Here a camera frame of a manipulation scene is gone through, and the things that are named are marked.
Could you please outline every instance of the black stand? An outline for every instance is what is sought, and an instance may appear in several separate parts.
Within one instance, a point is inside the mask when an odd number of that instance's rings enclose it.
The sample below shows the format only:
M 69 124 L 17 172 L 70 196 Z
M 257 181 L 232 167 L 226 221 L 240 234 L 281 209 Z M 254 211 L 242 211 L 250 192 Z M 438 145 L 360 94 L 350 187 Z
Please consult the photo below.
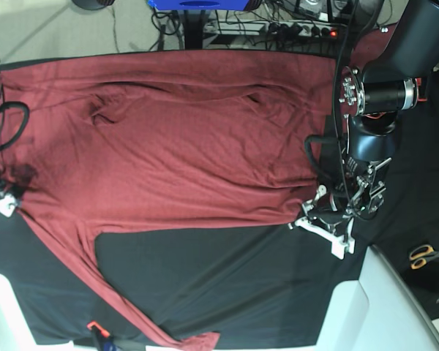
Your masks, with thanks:
M 73 4 L 84 10 L 100 10 L 110 6 L 115 0 L 72 0 Z
M 178 11 L 180 21 L 184 26 L 184 40 L 186 50 L 203 49 L 203 27 L 211 11 L 189 10 Z

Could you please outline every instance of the orange scissors handle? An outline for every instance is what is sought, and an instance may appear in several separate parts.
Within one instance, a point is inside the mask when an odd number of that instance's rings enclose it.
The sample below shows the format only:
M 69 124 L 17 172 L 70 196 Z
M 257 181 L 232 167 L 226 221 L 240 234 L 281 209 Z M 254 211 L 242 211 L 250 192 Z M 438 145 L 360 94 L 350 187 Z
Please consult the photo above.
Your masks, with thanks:
M 414 260 L 411 263 L 410 267 L 411 269 L 416 270 L 424 267 L 425 265 L 427 265 L 427 260 L 425 258 L 419 258 L 417 260 Z
M 410 253 L 409 258 L 410 261 L 414 261 L 425 256 L 430 256 L 434 252 L 435 250 L 431 245 L 421 245 Z

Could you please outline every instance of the orange clip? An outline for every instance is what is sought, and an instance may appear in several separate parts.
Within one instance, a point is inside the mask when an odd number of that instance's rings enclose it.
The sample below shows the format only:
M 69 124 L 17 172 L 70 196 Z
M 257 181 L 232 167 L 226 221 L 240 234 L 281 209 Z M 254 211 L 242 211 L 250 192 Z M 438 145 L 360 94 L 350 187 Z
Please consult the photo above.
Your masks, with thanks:
M 101 335 L 104 336 L 106 339 L 110 336 L 110 333 L 105 330 L 101 325 L 99 325 L 98 322 L 92 321 L 86 327 L 90 331 L 93 329 L 93 327 L 96 327 L 101 332 Z
M 421 78 L 416 78 L 416 82 L 418 83 L 418 102 L 426 102 L 427 98 L 419 97 L 419 87 L 421 86 L 422 79 Z

